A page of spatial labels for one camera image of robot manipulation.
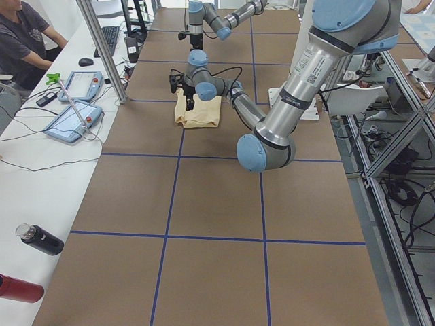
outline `red can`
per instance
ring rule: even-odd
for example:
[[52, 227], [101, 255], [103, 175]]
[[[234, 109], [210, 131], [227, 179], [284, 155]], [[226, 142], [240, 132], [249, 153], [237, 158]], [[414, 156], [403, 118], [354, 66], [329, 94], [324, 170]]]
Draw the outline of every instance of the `red can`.
[[41, 285], [0, 274], [0, 297], [34, 303], [43, 295]]

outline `black mouse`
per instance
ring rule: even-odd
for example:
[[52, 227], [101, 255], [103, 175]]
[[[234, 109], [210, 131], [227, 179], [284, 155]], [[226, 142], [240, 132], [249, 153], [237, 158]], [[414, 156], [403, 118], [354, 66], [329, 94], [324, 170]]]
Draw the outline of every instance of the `black mouse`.
[[94, 64], [93, 59], [89, 59], [89, 58], [81, 58], [79, 60], [79, 66], [81, 67], [86, 67], [86, 66], [91, 66]]

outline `keyboard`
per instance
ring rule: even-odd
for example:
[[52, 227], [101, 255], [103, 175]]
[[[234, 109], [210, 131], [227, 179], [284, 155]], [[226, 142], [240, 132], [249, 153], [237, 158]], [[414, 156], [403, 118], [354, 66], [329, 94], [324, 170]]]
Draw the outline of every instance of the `keyboard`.
[[[109, 51], [111, 55], [114, 55], [116, 44], [118, 42], [118, 34], [120, 28], [118, 26], [104, 26], [101, 27], [104, 38], [106, 39], [107, 45], [109, 46]], [[99, 58], [98, 50], [95, 49], [94, 58]]]

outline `white desk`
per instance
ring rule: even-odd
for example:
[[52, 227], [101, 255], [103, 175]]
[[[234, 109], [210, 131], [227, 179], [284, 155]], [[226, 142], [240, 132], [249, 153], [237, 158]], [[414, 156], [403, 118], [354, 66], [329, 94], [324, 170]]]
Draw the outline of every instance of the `white desk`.
[[[121, 18], [100, 20], [101, 26], [119, 25], [121, 22]], [[123, 35], [120, 31], [113, 57], [115, 64], [122, 62], [123, 58], [128, 58]], [[63, 79], [67, 79], [69, 73], [74, 70], [100, 70], [103, 77], [107, 78], [101, 59], [92, 57], [94, 49], [88, 28], [83, 24], [49, 72], [59, 72]], [[78, 60], [82, 57], [93, 58], [94, 65], [79, 67]], [[123, 67], [124, 65], [119, 65], [118, 71], [122, 71]], [[41, 80], [33, 94], [45, 90], [45, 82], [46, 79]], [[106, 87], [102, 86], [99, 95]], [[35, 101], [39, 97], [25, 103], [23, 107], [36, 106]], [[99, 137], [104, 141], [118, 110], [118, 99], [113, 89], [108, 90], [96, 105], [101, 106], [105, 112], [99, 133]], [[65, 106], [66, 104], [55, 100], [44, 109], [59, 113]], [[17, 116], [33, 130], [42, 130], [53, 119], [53, 115], [35, 109], [20, 111]], [[99, 126], [100, 123], [93, 126], [91, 131], [96, 132]], [[0, 139], [28, 133], [31, 132], [22, 124], [12, 121]], [[3, 160], [32, 169], [98, 158], [100, 153], [101, 144], [98, 141], [81, 139], [75, 145], [66, 145], [48, 138], [42, 132], [22, 139], [0, 142], [0, 155], [3, 156]], [[22, 243], [15, 235], [15, 229], [21, 223], [36, 224], [66, 241], [96, 165], [97, 161], [80, 162], [34, 173], [0, 162], [0, 274], [48, 288], [59, 255], [52, 257]], [[31, 325], [41, 303], [42, 300], [28, 304], [0, 298], [0, 325]]]

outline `yellow cloth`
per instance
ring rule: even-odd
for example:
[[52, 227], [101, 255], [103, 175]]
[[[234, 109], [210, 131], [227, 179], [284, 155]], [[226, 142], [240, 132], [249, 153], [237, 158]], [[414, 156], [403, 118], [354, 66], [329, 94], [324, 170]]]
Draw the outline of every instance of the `yellow cloth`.
[[194, 109], [186, 111], [186, 97], [182, 88], [177, 89], [178, 101], [175, 106], [175, 122], [182, 123], [184, 128], [216, 128], [220, 119], [221, 97], [217, 96], [211, 101], [202, 101], [194, 95]]

